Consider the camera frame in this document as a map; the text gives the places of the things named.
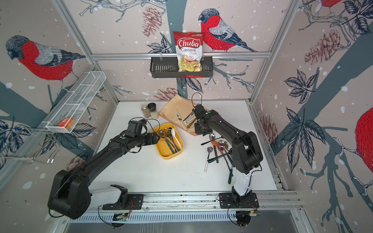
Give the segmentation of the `orange plastic spoon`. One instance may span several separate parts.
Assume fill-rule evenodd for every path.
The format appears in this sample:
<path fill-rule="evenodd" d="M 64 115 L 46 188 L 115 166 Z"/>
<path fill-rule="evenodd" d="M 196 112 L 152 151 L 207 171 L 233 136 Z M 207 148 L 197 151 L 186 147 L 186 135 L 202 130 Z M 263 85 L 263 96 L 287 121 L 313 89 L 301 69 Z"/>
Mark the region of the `orange plastic spoon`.
<path fill-rule="evenodd" d="M 218 142 L 217 141 L 212 141 L 211 142 L 212 143 L 212 145 L 213 145 L 213 149 L 214 149 L 214 153 L 215 153 L 215 161 L 216 161 L 216 163 L 219 163 L 219 160 L 218 160 L 218 153 L 217 153 L 217 147 L 218 147 Z"/>

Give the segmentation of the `white plastic spoon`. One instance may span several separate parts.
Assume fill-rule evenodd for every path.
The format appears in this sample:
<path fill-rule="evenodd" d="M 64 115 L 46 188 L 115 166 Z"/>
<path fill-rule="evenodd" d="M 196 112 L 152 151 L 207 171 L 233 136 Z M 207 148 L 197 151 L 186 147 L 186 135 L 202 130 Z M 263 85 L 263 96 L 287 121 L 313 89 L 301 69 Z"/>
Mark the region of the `white plastic spoon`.
<path fill-rule="evenodd" d="M 171 134 L 172 134 L 173 139 L 176 140 L 176 142 L 177 142 L 177 144 L 178 144 L 178 146 L 179 146 L 179 149 L 181 150 L 181 149 L 182 149 L 182 145 L 181 145 L 180 141 L 179 141 L 179 140 L 177 139 L 177 137 L 176 137 L 176 131 L 175 131 L 175 129 L 172 128 L 172 127 L 170 127 L 169 129 L 170 129 L 170 132 L 171 132 Z"/>

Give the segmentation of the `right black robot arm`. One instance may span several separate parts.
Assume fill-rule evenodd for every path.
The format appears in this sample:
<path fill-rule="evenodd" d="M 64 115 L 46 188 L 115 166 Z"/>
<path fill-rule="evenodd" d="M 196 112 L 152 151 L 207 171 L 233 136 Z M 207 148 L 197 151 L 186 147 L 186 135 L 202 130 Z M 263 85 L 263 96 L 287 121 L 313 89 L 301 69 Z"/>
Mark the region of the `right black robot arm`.
<path fill-rule="evenodd" d="M 233 167 L 237 169 L 236 181 L 232 187 L 232 198 L 237 204 L 247 200 L 252 195 L 252 176 L 254 172 L 262 171 L 263 155 L 258 138 L 254 132 L 242 131 L 214 110 L 206 110 L 198 104 L 193 108 L 196 116 L 195 133 L 205 136 L 217 132 L 231 145 Z"/>

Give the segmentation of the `green handled steel spoon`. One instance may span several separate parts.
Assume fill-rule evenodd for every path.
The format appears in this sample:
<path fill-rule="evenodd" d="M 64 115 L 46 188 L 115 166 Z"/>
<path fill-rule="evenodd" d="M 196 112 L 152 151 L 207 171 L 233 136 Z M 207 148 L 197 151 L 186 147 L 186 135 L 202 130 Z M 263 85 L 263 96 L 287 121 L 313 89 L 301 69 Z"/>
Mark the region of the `green handled steel spoon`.
<path fill-rule="evenodd" d="M 163 130 L 159 130 L 159 135 L 161 138 L 163 138 L 166 142 L 166 144 L 168 145 L 170 151 L 172 152 L 172 154 L 175 154 L 175 151 L 174 151 L 174 147 L 171 145 L 171 143 L 168 141 L 167 137 L 166 137 L 166 134 Z"/>

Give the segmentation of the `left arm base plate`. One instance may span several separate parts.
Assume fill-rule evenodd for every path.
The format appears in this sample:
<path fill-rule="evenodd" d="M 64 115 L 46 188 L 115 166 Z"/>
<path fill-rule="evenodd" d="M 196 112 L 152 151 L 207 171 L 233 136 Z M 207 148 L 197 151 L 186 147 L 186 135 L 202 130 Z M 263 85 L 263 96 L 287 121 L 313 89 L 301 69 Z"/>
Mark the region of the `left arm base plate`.
<path fill-rule="evenodd" d="M 106 204 L 102 207 L 103 210 L 140 210 L 143 204 L 143 194 L 125 194 L 124 198 L 113 204 Z"/>

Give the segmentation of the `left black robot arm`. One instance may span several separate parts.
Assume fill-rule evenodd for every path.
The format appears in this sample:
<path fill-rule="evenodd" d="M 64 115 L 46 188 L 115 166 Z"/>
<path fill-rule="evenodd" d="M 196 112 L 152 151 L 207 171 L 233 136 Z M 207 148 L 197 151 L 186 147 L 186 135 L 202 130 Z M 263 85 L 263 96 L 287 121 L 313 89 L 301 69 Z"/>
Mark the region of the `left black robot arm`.
<path fill-rule="evenodd" d="M 155 145 L 159 139 L 156 132 L 147 131 L 145 119 L 129 121 L 127 129 L 110 139 L 95 156 L 70 171 L 61 170 L 55 175 L 48 209 L 77 219 L 90 208 L 115 203 L 125 207 L 128 192 L 125 187 L 111 185 L 104 189 L 89 189 L 89 186 L 109 165 L 133 148 Z"/>

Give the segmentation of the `clear handled small spoon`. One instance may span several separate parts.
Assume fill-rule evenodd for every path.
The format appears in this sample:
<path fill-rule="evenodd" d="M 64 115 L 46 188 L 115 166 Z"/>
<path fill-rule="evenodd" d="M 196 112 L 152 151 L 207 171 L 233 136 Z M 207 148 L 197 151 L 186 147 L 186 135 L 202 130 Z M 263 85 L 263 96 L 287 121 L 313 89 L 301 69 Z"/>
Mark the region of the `clear handled small spoon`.
<path fill-rule="evenodd" d="M 210 156 L 210 154 L 212 153 L 212 151 L 213 151 L 213 148 L 212 147 L 208 147 L 207 148 L 207 153 L 208 153 L 208 155 L 207 155 L 207 160 L 206 160 L 206 163 L 205 163 L 205 167 L 204 167 L 204 173 L 207 173 L 207 170 L 208 170 L 208 165 L 209 165 L 209 156 Z"/>

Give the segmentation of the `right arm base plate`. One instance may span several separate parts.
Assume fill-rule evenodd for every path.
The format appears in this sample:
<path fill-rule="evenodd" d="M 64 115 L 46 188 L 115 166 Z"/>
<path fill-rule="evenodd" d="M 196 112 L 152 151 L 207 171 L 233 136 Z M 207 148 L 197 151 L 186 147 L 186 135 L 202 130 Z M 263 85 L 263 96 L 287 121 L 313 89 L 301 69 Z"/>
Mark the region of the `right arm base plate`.
<path fill-rule="evenodd" d="M 221 209 L 228 208 L 259 208 L 258 198 L 256 193 L 250 191 L 245 196 L 239 196 L 237 193 L 220 193 L 218 201 Z"/>

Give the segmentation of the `rainbow iridescent spoon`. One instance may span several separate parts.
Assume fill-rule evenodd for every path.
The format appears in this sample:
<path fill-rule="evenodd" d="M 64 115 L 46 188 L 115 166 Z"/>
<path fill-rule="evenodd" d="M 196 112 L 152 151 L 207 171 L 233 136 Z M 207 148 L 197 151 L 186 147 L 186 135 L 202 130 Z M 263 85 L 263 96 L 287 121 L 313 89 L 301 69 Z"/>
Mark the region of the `rainbow iridescent spoon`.
<path fill-rule="evenodd" d="M 227 152 L 226 152 L 226 150 L 224 148 L 224 142 L 222 140 L 218 141 L 218 149 L 221 152 L 221 154 L 225 154 L 226 155 L 223 158 L 224 158 L 224 160 L 225 160 L 225 162 L 226 162 L 226 164 L 228 166 L 229 171 L 232 172 L 232 169 L 230 168 L 229 163 L 228 163 L 228 161 L 226 159 L 228 154 L 227 154 Z"/>

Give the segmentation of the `yellow plastic storage box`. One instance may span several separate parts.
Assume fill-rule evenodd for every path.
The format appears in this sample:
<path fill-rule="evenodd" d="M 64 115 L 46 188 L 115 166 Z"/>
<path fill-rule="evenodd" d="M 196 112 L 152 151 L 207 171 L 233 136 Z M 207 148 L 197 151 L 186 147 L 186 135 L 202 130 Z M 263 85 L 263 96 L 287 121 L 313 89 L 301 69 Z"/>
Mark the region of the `yellow plastic storage box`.
<path fill-rule="evenodd" d="M 161 124 L 154 129 L 154 132 L 160 136 L 156 148 L 163 159 L 170 160 L 181 155 L 184 143 L 172 123 Z"/>

